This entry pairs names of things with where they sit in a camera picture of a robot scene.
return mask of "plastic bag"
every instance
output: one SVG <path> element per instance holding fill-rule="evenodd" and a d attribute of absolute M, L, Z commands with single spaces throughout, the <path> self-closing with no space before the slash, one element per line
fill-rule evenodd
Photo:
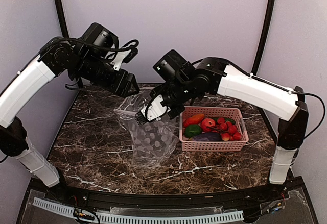
<path fill-rule="evenodd" d="M 131 134 L 133 164 L 156 167 L 171 156 L 179 138 L 174 135 L 176 119 L 170 120 L 168 116 L 143 126 L 136 122 L 135 114 L 148 104 L 151 89 L 141 88 L 139 94 L 126 98 L 114 111 Z"/>

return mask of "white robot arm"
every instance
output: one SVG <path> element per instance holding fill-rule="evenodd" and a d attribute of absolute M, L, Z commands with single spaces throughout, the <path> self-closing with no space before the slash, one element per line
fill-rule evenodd
<path fill-rule="evenodd" d="M 134 75 L 120 67 L 137 54 L 138 41 L 132 40 L 121 49 L 118 44 L 117 36 L 97 23 L 79 39 L 54 38 L 0 94 L 0 150 L 19 160 L 48 187 L 60 183 L 60 174 L 29 141 L 16 116 L 44 85 L 65 70 L 71 79 L 79 80 L 79 87 L 83 86 L 80 78 L 85 78 L 121 97 L 137 94 Z"/>
<path fill-rule="evenodd" d="M 160 120 L 166 113 L 174 118 L 184 110 L 184 102 L 202 98 L 205 93 L 234 97 L 268 110 L 279 117 L 279 137 L 269 182 L 282 185 L 305 138 L 309 114 L 303 90 L 248 74 L 226 59 L 210 57 L 197 62 L 200 64 L 194 68 L 175 50 L 160 59 L 153 68 L 165 83 L 153 89 L 152 99 L 136 115 L 137 121 L 145 124 Z"/>

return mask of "eggplant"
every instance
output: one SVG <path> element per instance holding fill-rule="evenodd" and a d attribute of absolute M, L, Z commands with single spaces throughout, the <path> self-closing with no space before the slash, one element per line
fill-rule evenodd
<path fill-rule="evenodd" d="M 222 141 L 219 133 L 208 132 L 192 137 L 189 141 Z"/>

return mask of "white plastic part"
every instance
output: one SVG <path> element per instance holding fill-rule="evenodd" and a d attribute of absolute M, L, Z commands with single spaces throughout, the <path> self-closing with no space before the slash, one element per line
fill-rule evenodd
<path fill-rule="evenodd" d="M 296 151 L 297 149 L 287 150 L 280 146 L 276 148 L 269 176 L 270 183 L 281 185 L 285 182 Z"/>
<path fill-rule="evenodd" d="M 34 147 L 28 138 L 26 138 L 29 149 L 24 150 L 16 156 L 29 171 L 39 177 L 47 187 L 53 187 L 59 183 L 59 174 L 57 169 L 47 161 L 44 156 Z"/>
<path fill-rule="evenodd" d="M 33 206 L 48 210 L 52 213 L 74 218 L 74 207 L 62 205 L 59 203 L 50 202 L 41 198 L 34 198 Z M 243 221 L 243 211 L 232 211 L 222 214 L 202 215 L 202 216 L 188 216 L 188 217 L 143 217 L 143 216 L 125 216 L 115 215 L 104 212 L 97 212 L 96 215 L 100 219 L 100 223 L 109 224 L 221 224 L 221 223 L 235 223 Z M 97 219 L 89 223 L 98 223 Z"/>
<path fill-rule="evenodd" d="M 128 56 L 128 54 L 131 51 L 132 50 L 130 49 L 129 51 L 125 51 L 125 52 L 117 52 L 117 55 L 116 55 L 115 59 L 111 62 L 111 64 L 113 65 L 114 70 L 118 71 L 121 68 L 123 60 L 125 59 L 125 57 Z"/>
<path fill-rule="evenodd" d="M 162 106 L 161 102 L 164 99 L 162 98 L 162 95 L 157 96 L 153 102 L 151 103 L 149 109 L 148 109 L 148 121 L 152 121 L 154 119 L 161 120 L 161 117 L 163 114 L 165 114 L 166 112 L 168 113 L 170 111 L 170 108 L 167 106 Z M 143 114 L 143 116 L 145 117 L 145 109 L 146 106 L 144 108 L 142 108 L 141 112 Z"/>
<path fill-rule="evenodd" d="M 222 77 L 218 94 L 240 99 L 276 114 L 279 118 L 289 121 L 297 109 L 296 94 L 289 94 L 272 85 L 252 79 L 227 65 L 226 77 Z"/>
<path fill-rule="evenodd" d="M 7 128 L 23 106 L 54 77 L 54 73 L 42 62 L 40 55 L 10 84 L 0 97 L 0 126 Z"/>

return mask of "table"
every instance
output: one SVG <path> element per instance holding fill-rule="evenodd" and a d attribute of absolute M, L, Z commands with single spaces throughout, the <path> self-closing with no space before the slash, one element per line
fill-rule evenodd
<path fill-rule="evenodd" d="M 132 164 L 130 134 L 113 111 L 123 100 L 96 86 L 80 91 L 49 155 L 70 186 L 117 193 L 194 194 L 267 183 L 275 144 L 255 106 L 222 96 L 196 100 L 194 106 L 239 108 L 249 142 L 240 152 L 183 152 L 178 143 L 168 160 L 151 169 Z"/>

